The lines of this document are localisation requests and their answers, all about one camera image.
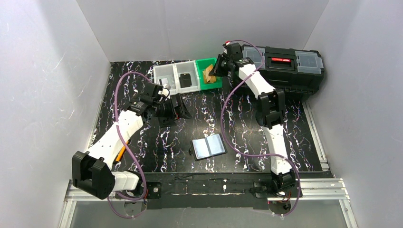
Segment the tan credit card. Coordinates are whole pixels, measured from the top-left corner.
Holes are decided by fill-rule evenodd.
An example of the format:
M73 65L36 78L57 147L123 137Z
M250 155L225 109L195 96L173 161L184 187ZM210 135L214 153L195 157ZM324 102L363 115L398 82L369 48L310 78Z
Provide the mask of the tan credit card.
M202 75L207 75L207 74L210 75L212 70L213 70L213 64L210 64L207 68L205 68L203 70Z

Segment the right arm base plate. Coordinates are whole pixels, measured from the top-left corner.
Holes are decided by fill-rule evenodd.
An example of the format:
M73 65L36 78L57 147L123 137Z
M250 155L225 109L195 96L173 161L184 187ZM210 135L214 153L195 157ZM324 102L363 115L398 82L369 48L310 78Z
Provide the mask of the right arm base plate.
M296 185L278 190L272 181L255 181L249 189L249 193L256 198L279 198L279 200L287 200L297 196L302 197L303 193L298 191L299 188Z

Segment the black card holder wallet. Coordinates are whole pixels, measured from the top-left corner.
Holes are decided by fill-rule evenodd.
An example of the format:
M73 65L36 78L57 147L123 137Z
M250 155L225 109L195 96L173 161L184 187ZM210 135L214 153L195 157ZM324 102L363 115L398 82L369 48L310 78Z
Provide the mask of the black card holder wallet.
M189 154L195 161L228 153L222 134L191 140L190 145Z

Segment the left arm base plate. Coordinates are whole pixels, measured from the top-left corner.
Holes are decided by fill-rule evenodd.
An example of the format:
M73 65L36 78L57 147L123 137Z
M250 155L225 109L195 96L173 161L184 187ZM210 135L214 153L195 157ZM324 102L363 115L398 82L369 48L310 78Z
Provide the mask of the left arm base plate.
M162 184L160 182L147 182L145 199L159 199L162 194ZM134 190L124 190L119 194L116 194L117 199L125 198L139 198L144 191L144 185L141 183Z

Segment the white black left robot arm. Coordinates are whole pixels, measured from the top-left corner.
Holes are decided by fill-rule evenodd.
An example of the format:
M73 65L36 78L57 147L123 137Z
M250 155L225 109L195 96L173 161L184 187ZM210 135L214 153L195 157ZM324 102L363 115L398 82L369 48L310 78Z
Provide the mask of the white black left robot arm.
M144 92L122 108L118 120L95 144L86 152L77 151L73 155L73 186L104 200L112 192L133 191L139 183L144 184L145 176L140 171L113 172L112 167L121 149L153 117L160 127L171 127L181 118L192 118L182 94L172 95L162 85L146 83Z

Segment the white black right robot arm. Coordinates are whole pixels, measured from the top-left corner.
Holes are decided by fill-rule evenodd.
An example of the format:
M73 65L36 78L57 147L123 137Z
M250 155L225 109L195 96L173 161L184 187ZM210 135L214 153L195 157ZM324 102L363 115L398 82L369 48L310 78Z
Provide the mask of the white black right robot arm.
M255 187L256 192L276 194L288 192L296 181L296 169L288 159L284 140L285 93L270 85L260 74L253 61L244 57L239 40L226 41L223 44L224 52L217 57L211 75L225 77L228 74L233 79L240 79L240 83L233 88L224 101L220 114L220 127L224 131L224 113L231 96L242 86L247 85L257 100L256 121L261 126L269 146L268 157L271 159L271 182Z

